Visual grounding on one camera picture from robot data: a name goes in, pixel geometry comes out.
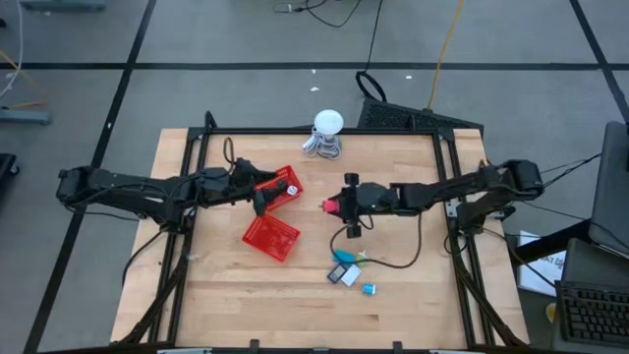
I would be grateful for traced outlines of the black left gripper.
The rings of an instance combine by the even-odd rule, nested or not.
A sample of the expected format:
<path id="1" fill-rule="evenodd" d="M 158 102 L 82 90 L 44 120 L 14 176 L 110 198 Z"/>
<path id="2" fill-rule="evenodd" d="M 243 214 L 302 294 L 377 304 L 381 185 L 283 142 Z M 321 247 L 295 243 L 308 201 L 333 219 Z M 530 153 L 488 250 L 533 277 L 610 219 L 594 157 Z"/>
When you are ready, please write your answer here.
<path id="1" fill-rule="evenodd" d="M 227 201 L 235 203 L 253 199 L 256 215 L 263 216 L 268 207 L 277 198 L 278 193 L 273 189 L 256 190 L 255 185 L 276 177 L 276 172 L 259 170 L 249 160 L 238 157 L 234 171 L 229 178 Z"/>

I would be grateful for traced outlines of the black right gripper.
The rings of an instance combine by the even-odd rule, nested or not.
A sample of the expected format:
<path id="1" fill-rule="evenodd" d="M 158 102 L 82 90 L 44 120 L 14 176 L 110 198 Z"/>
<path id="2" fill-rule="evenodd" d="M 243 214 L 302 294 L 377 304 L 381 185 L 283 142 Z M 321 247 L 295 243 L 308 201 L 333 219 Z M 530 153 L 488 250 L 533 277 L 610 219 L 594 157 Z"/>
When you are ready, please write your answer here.
<path id="1" fill-rule="evenodd" d="M 349 239 L 362 236 L 360 215 L 372 215 L 377 212 L 379 185 L 373 182 L 359 185 L 359 175 L 349 172 L 344 174 L 345 186 L 337 195 L 343 203 L 339 215 L 346 226 Z"/>

